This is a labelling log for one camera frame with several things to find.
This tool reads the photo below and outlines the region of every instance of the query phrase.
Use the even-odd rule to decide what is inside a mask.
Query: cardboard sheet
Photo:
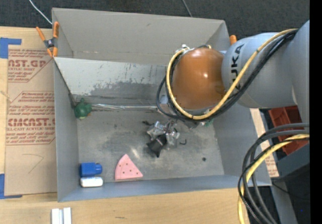
[[[8,106],[8,60],[0,58],[0,174],[5,172],[6,125]]]
[[[46,39],[52,30],[42,30]],[[35,28],[0,27],[9,45],[5,142],[5,195],[57,191],[52,59]]]

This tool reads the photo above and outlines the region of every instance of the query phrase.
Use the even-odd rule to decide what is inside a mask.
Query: bin floor
[[[167,118],[157,112],[94,111],[77,120],[79,163],[96,162],[103,167],[105,182],[114,182],[118,161],[128,154],[144,180],[223,175],[213,125],[189,129],[178,121],[178,146],[162,149],[157,158],[147,147],[149,125]]]

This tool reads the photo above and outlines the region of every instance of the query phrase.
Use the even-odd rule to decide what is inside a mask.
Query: blue tape
[[[21,45],[21,39],[0,38],[0,58],[8,58],[9,45]]]
[[[19,197],[21,197],[21,195],[5,196],[5,175],[0,174],[0,199],[19,198]]]

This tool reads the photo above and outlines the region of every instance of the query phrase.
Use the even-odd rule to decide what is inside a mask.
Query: black object
[[[159,135],[156,139],[148,142],[146,145],[159,158],[162,148],[167,144],[167,137],[165,134]]]
[[[252,147],[248,150],[248,152],[246,153],[246,156],[244,158],[243,161],[243,173],[241,175],[241,177],[239,178],[238,181],[238,192],[239,195],[241,197],[241,199],[243,200],[245,206],[248,209],[248,212],[250,213],[251,216],[254,217],[254,219],[258,222],[258,223],[278,223],[277,217],[276,216],[272,216],[272,213],[269,211],[269,209],[267,208],[267,206],[265,205],[265,202],[260,194],[259,191],[259,187],[257,187],[257,182],[255,179],[255,176],[252,175],[252,182],[253,182],[253,186],[254,186],[254,192],[255,192],[255,196],[253,197],[253,195],[250,192],[250,189],[247,185],[247,180],[246,180],[246,174],[247,174],[247,170],[250,169],[254,163],[256,162],[256,160],[261,157],[267,150],[269,150],[272,146],[268,147],[267,149],[265,149],[263,152],[261,152],[256,158],[255,158],[255,152],[257,147],[264,141],[269,140],[273,137],[277,137],[280,135],[295,135],[295,134],[299,134],[299,133],[307,133],[307,131],[303,131],[303,130],[287,130],[288,128],[295,128],[295,127],[309,127],[308,124],[306,123],[294,123],[294,124],[288,124],[288,125],[282,125],[282,126],[278,126],[278,127],[274,127],[271,128],[270,130],[268,130],[266,133],[264,133],[253,145]],[[241,192],[241,182],[243,182],[244,184],[244,188],[245,188],[245,195],[242,195]]]

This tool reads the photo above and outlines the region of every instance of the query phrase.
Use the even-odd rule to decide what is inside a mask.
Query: black cable bundle
[[[308,140],[308,138],[303,138],[303,139],[288,139],[288,140],[283,140],[280,141],[272,146],[269,146],[266,148],[264,151],[262,151],[258,156],[255,157],[256,150],[258,146],[264,141],[273,139],[278,136],[283,136],[283,135],[297,135],[297,134],[309,134],[308,130],[290,130],[292,128],[309,128],[309,124],[307,123],[294,123],[294,124],[286,124],[286,125],[281,125],[275,128],[272,128],[268,130],[266,133],[261,135],[258,140],[252,145],[252,147],[248,150],[246,153],[246,156],[243,161],[243,168],[242,168],[242,174],[239,178],[238,181],[238,192],[239,196],[242,199],[243,203],[247,207],[249,213],[254,217],[254,219],[258,223],[265,223],[265,224],[277,224],[276,220],[273,218],[269,210],[267,209],[262,196],[259,192],[256,177],[253,174],[252,175],[252,183],[254,187],[254,195],[251,194],[248,184],[247,184],[247,170],[249,170],[255,163],[256,161],[269,149],[272,148],[272,146],[278,144],[278,143],[286,143],[290,141],[299,141],[299,140]],[[244,189],[245,189],[245,194],[242,194],[242,189],[241,189],[241,183],[243,183]]]
[[[286,42],[292,40],[296,34],[297,30],[293,30],[290,31],[289,33],[277,38],[272,44],[270,44],[270,49],[266,52],[266,55],[263,56],[262,60],[258,63],[258,65],[255,67],[255,69],[252,71],[251,75],[249,76],[249,78],[245,81],[244,85],[241,87],[241,89],[237,92],[234,93],[233,95],[231,95],[227,101],[222,105],[222,107],[220,109],[218,109],[214,114],[212,114],[209,117],[209,120],[221,115],[222,113],[224,113],[225,111],[227,111],[235,102],[237,102],[237,100],[245,93],[245,91],[247,90],[247,88],[249,87],[249,85],[252,83],[252,81],[255,79],[255,77],[257,76],[257,74],[260,72],[260,70],[263,68],[263,66],[266,64],[266,62],[271,58],[271,56],[274,55],[274,53],[276,51],[278,51],[279,48],[281,48]],[[174,67],[176,66],[176,64],[178,63],[178,58],[175,59],[174,64],[172,65],[172,72]],[[171,101],[171,99],[169,99],[168,101],[168,105],[170,106],[170,108],[172,109],[172,111],[175,113],[175,115],[173,114],[169,114],[166,113],[160,106],[160,92],[161,89],[163,87],[163,85],[165,84],[166,81],[166,77],[163,78],[157,93],[156,93],[156,106],[158,107],[158,109],[166,116],[174,118],[174,119],[180,119],[183,121],[193,121],[193,122],[204,122],[205,120],[195,120],[195,119],[191,119],[188,118],[186,116],[184,116],[183,114],[181,114],[181,112],[179,112],[174,103]],[[166,87],[166,92],[167,92],[167,96],[168,98],[170,98],[169,96],[169,92]]]

